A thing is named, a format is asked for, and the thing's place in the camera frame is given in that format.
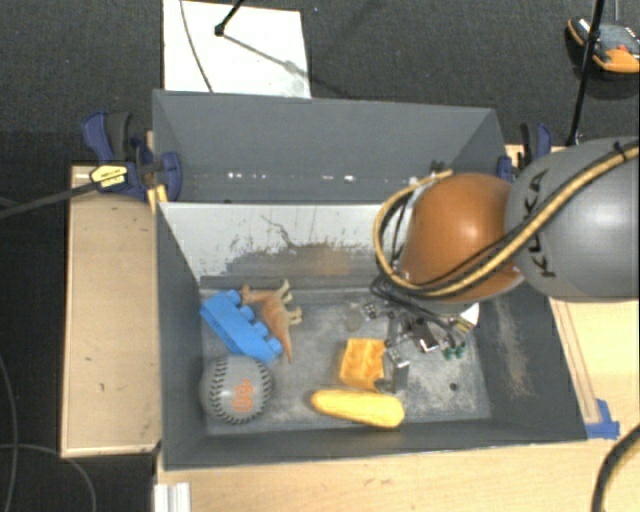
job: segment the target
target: white ball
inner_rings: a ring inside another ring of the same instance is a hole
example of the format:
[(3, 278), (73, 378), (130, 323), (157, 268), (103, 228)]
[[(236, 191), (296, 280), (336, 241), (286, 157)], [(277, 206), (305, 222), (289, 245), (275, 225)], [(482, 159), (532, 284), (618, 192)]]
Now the white ball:
[(200, 381), (205, 412), (227, 423), (246, 423), (264, 411), (273, 382), (269, 370), (247, 356), (215, 359)]

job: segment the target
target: wooden table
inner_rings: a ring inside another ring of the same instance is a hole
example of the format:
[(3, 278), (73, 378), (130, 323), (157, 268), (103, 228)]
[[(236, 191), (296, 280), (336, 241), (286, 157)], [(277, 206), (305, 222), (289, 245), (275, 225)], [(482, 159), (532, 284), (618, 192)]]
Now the wooden table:
[[(73, 169), (74, 186), (86, 182), (86, 172)], [(149, 452), (161, 437), (153, 254), (148, 206), (93, 193), (72, 201), (60, 436), (65, 457)], [(553, 307), (586, 394), (583, 414), (592, 414), (591, 386), (626, 433), (640, 421), (637, 301)], [(157, 480), (188, 482), (194, 512), (586, 511), (612, 443), (180, 472), (160, 466)], [(639, 451), (617, 471), (608, 512), (640, 510)]]

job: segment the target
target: bin floor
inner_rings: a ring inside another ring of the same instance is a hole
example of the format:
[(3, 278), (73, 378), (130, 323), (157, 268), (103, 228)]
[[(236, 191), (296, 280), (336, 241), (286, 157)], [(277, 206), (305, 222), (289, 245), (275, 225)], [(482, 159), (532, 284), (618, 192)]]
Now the bin floor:
[[(219, 290), (202, 289), (202, 299)], [(274, 391), (265, 412), (244, 425), (230, 425), (207, 417), (209, 435), (229, 435), (287, 430), (348, 428), (349, 421), (321, 415), (310, 404), (311, 394), (319, 389), (344, 388), (338, 373), (348, 338), (385, 339), (386, 318), (365, 320), (358, 330), (347, 329), (347, 314), (354, 306), (372, 300), (366, 288), (292, 289), (290, 308), (300, 306), (303, 322), (290, 330), (292, 362), (280, 356), (269, 369)], [(203, 364), (228, 354), (215, 332), (202, 321)], [(489, 401), (478, 356), (471, 334), (461, 359), (447, 361), (439, 350), (422, 353), (413, 343), (402, 345), (411, 367), (409, 386), (397, 396), (404, 404), (406, 422), (436, 422), (489, 417)]]

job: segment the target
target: blue lego brick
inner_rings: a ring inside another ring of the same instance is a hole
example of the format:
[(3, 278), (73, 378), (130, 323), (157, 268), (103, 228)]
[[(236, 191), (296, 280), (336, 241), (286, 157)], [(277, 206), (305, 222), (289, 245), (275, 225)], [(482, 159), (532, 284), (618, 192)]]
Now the blue lego brick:
[(282, 354), (280, 342), (269, 336), (267, 326), (254, 322), (249, 306), (242, 306), (235, 290), (218, 292), (200, 307), (200, 315), (227, 345), (231, 353), (270, 363)]

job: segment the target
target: black carpet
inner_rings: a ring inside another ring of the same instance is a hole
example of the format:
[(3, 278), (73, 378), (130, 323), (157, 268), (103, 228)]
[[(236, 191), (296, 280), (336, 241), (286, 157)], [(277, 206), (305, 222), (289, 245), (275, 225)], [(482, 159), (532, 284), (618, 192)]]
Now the black carpet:
[[(492, 107), (507, 142), (523, 121), (542, 122), (556, 144), (568, 135), (579, 78), (566, 20), (591, 2), (567, 0), (254, 0), (299, 9), (312, 94)], [(640, 28), (640, 3), (620, 1)], [(613, 16), (607, 3), (605, 20)], [(212, 20), (212, 27), (219, 20)], [(162, 86), (161, 0), (6, 0), (0, 17), (0, 197), (26, 201), (67, 185), (83, 147), (79, 123), (100, 108), (128, 110), (151, 127), (151, 89)], [(594, 73), (581, 132), (586, 139), (638, 134), (638, 80)], [(55, 449), (63, 348), (66, 207), (0, 221), (0, 353), (9, 368), (20, 439)], [(0, 386), (0, 444), (10, 441)], [(0, 451), (0, 504), (9, 453)], [(98, 509), (151, 510), (150, 456), (82, 461)], [(20, 454), (12, 510), (90, 510), (72, 468)]]

